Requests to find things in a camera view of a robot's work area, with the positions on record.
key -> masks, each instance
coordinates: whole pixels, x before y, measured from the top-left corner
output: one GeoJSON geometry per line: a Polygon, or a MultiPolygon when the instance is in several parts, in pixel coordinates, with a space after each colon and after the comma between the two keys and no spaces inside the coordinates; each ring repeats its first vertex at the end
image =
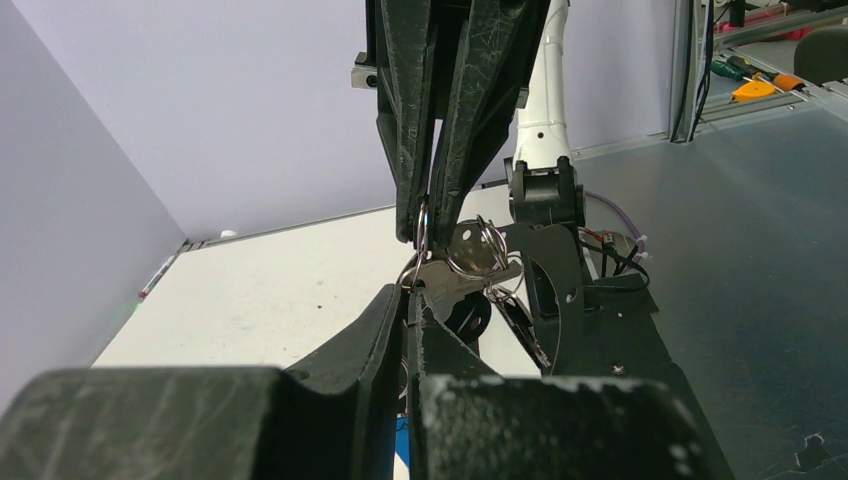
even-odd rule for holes
{"type": "Polygon", "coordinates": [[[512,261],[505,270],[496,271],[482,280],[472,280],[454,272],[444,260],[429,260],[421,266],[418,281],[427,287],[427,297],[432,302],[436,318],[444,322],[450,317],[453,306],[469,293],[517,278],[522,271],[521,265],[512,261]]]}
{"type": "Polygon", "coordinates": [[[514,292],[507,290],[500,285],[487,287],[485,290],[486,297],[495,305],[495,308],[501,312],[504,320],[509,325],[518,343],[524,348],[533,363],[539,369],[549,368],[551,366],[548,356],[539,345],[539,340],[536,338],[536,329],[533,327],[533,316],[524,302],[518,298],[514,292]]]}
{"type": "Polygon", "coordinates": [[[492,303],[483,292],[473,292],[453,306],[444,325],[463,343],[471,345],[486,331],[491,318],[492,303]]]}

wire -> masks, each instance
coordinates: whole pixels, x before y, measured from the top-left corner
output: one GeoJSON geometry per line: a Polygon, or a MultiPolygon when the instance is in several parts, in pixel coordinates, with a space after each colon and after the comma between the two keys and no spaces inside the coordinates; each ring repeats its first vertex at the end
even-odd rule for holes
{"type": "MultiPolygon", "coordinates": [[[[624,225],[627,226],[627,229],[630,231],[630,235],[633,237],[634,240],[636,240],[636,246],[639,247],[639,251],[636,252],[637,255],[645,252],[645,240],[647,240],[647,237],[645,237],[644,235],[642,235],[641,232],[639,232],[639,229],[636,227],[636,224],[633,223],[633,220],[627,215],[627,212],[625,212],[624,209],[619,207],[618,204],[616,204],[615,202],[613,202],[609,198],[607,198],[607,197],[605,197],[605,196],[603,196],[599,193],[590,192],[590,191],[587,190],[587,191],[584,192],[584,194],[587,197],[589,197],[593,200],[597,200],[597,201],[603,203],[604,205],[609,207],[610,210],[615,212],[615,214],[618,215],[618,218],[620,218],[621,221],[624,222],[624,225]]],[[[601,237],[600,234],[597,234],[597,235],[600,238],[596,237],[596,239],[598,241],[603,242],[603,237],[601,237]]],[[[642,256],[637,256],[633,259],[633,261],[635,263],[639,263],[639,261],[641,259],[642,259],[642,256]]]]}
{"type": "Polygon", "coordinates": [[[644,282],[642,283],[642,285],[639,285],[638,287],[624,287],[624,286],[621,286],[621,285],[586,285],[584,287],[586,290],[591,290],[591,291],[594,291],[594,292],[603,292],[603,293],[631,293],[631,292],[638,292],[638,291],[644,290],[644,289],[648,288],[648,285],[651,284],[651,277],[650,277],[650,275],[648,275],[648,272],[645,270],[644,267],[642,267],[641,265],[636,263],[634,260],[632,260],[632,259],[628,260],[626,257],[622,257],[618,253],[612,252],[610,250],[605,251],[601,248],[598,248],[594,245],[586,243],[582,240],[580,241],[580,246],[582,246],[583,248],[586,248],[586,249],[588,249],[592,252],[596,252],[596,253],[600,253],[601,255],[608,256],[609,258],[611,258],[611,259],[613,259],[613,260],[615,260],[615,261],[617,261],[621,264],[624,264],[627,268],[631,268],[633,270],[636,270],[645,279],[644,282]]]}
{"type": "Polygon", "coordinates": [[[521,265],[522,274],[518,276],[518,283],[516,283],[515,286],[512,287],[512,289],[504,288],[506,291],[508,291],[510,293],[510,295],[515,295],[516,293],[518,293],[518,289],[521,288],[521,285],[524,284],[524,277],[526,277],[526,275],[523,273],[524,272],[524,260],[521,259],[521,253],[520,252],[512,252],[512,253],[507,254],[506,260],[507,260],[507,262],[509,262],[510,260],[515,260],[516,262],[518,262],[519,265],[521,265]]]}
{"type": "MultiPolygon", "coordinates": [[[[630,249],[630,253],[627,254],[627,257],[626,257],[627,260],[633,261],[633,257],[636,256],[636,253],[638,251],[639,251],[639,245],[634,245],[633,248],[630,249]]],[[[624,267],[625,267],[625,265],[623,263],[620,266],[617,266],[615,268],[615,271],[613,272],[613,276],[621,275],[622,273],[624,273],[624,267]]]]}
{"type": "Polygon", "coordinates": [[[701,67],[701,80],[698,82],[698,92],[695,95],[698,106],[695,110],[695,115],[692,116],[692,124],[689,128],[689,137],[686,139],[691,142],[695,139],[695,127],[701,121],[701,115],[704,112],[704,107],[707,104],[707,97],[710,92],[710,64],[713,61],[713,41],[715,40],[715,0],[709,0],[707,3],[707,18],[704,21],[704,64],[701,67]]]}
{"type": "Polygon", "coordinates": [[[695,23],[695,9],[692,8],[691,2],[689,5],[689,20],[686,26],[686,70],[683,71],[683,92],[680,98],[680,108],[677,110],[677,117],[674,120],[674,128],[671,131],[671,141],[677,138],[677,132],[680,131],[680,123],[683,121],[683,111],[686,110],[686,99],[689,97],[689,75],[692,70],[692,28],[695,23]]]}
{"type": "Polygon", "coordinates": [[[601,257],[601,278],[604,278],[606,276],[607,276],[607,256],[603,255],[601,257]]]}
{"type": "Polygon", "coordinates": [[[716,18],[713,22],[713,29],[715,29],[716,25],[718,25],[718,22],[720,22],[721,19],[724,18],[725,15],[727,15],[727,12],[730,11],[730,5],[730,2],[728,2],[727,5],[724,6],[724,10],[721,11],[721,15],[719,15],[718,18],[716,18]]]}
{"type": "Polygon", "coordinates": [[[601,243],[603,243],[603,242],[604,242],[604,237],[603,237],[600,233],[598,233],[598,232],[596,232],[596,231],[594,231],[594,230],[589,230],[589,229],[588,229],[588,228],[586,228],[586,227],[579,227],[579,229],[578,229],[578,230],[580,230],[581,232],[585,233],[586,235],[591,236],[592,238],[594,238],[595,240],[597,240],[597,241],[599,241],[599,242],[601,242],[601,243]]]}

silver key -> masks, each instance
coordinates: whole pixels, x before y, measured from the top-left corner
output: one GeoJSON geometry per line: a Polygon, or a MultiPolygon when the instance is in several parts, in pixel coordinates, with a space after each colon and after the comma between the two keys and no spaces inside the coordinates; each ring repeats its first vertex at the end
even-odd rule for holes
{"type": "Polygon", "coordinates": [[[515,338],[518,339],[518,343],[524,347],[533,363],[539,369],[550,367],[551,362],[548,360],[545,351],[542,350],[542,346],[539,345],[539,339],[536,338],[533,315],[530,314],[518,295],[500,285],[487,287],[485,294],[486,298],[501,312],[510,330],[515,334],[515,338]]]}
{"type": "Polygon", "coordinates": [[[427,297],[436,318],[445,321],[450,317],[453,306],[466,295],[485,290],[491,285],[518,277],[522,273],[518,262],[510,262],[505,270],[490,274],[485,279],[464,278],[454,272],[443,260],[430,260],[418,272],[418,281],[427,287],[427,297]]]}

black plastic part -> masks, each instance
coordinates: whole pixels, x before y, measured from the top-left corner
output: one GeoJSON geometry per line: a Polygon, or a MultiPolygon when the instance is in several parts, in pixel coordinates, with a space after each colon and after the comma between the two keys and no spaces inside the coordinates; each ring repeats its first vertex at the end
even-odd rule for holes
{"type": "Polygon", "coordinates": [[[536,319],[539,344],[552,363],[551,368],[542,373],[556,374],[562,365],[576,361],[572,358],[572,342],[581,336],[579,329],[583,328],[584,322],[582,256],[572,253],[577,250],[576,242],[571,231],[562,225],[532,228],[514,223],[502,227],[501,231],[506,234],[507,248],[522,252],[525,262],[530,262],[534,267],[533,272],[539,275],[539,278],[526,279],[527,295],[530,310],[536,319]],[[534,308],[551,308],[551,304],[555,309],[553,314],[540,316],[533,311],[534,308]],[[540,334],[552,328],[556,329],[557,335],[540,334]]]}
{"type": "Polygon", "coordinates": [[[745,0],[730,0],[727,8],[730,9],[730,26],[742,28],[745,26],[745,13],[747,12],[745,0]]]}
{"type": "Polygon", "coordinates": [[[368,0],[366,61],[397,188],[397,238],[414,240],[428,192],[431,239],[447,245],[465,196],[509,136],[549,0],[368,0]],[[432,173],[436,119],[443,119],[432,173]]]}
{"type": "Polygon", "coordinates": [[[356,321],[285,372],[39,377],[0,420],[0,478],[389,479],[404,298],[384,287],[356,321]]]}
{"type": "Polygon", "coordinates": [[[575,234],[576,227],[585,226],[583,187],[577,184],[568,157],[559,157],[556,169],[547,172],[531,172],[525,162],[517,162],[512,175],[510,210],[519,223],[562,224],[575,234]]]}
{"type": "Polygon", "coordinates": [[[486,331],[491,319],[492,304],[483,292],[473,292],[453,306],[445,326],[456,334],[462,343],[476,346],[477,339],[486,331]]]}
{"type": "Polygon", "coordinates": [[[458,377],[495,375],[486,362],[434,315],[426,288],[416,288],[409,299],[406,358],[410,382],[424,372],[458,377]]]}
{"type": "Polygon", "coordinates": [[[427,448],[412,478],[721,478],[689,414],[651,383],[432,375],[418,413],[411,440],[427,448]]]}
{"type": "MultiPolygon", "coordinates": [[[[599,279],[595,284],[637,287],[643,281],[634,274],[599,279]]],[[[551,374],[605,376],[618,365],[623,368],[623,377],[667,385],[691,412],[715,478],[734,478],[686,375],[672,360],[654,325],[652,315],[657,306],[650,292],[600,293],[598,297],[602,308],[581,317],[569,317],[562,331],[553,322],[537,323],[539,342],[550,345],[559,341],[561,355],[565,355],[551,374]]]]}

white tube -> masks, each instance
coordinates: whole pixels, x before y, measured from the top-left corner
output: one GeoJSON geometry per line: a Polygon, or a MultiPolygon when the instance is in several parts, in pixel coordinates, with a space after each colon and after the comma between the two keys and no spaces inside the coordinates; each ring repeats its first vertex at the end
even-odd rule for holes
{"type": "Polygon", "coordinates": [[[562,43],[568,0],[551,0],[545,30],[530,76],[527,104],[518,110],[518,140],[513,157],[529,170],[556,167],[557,158],[571,156],[565,125],[562,43]]]}

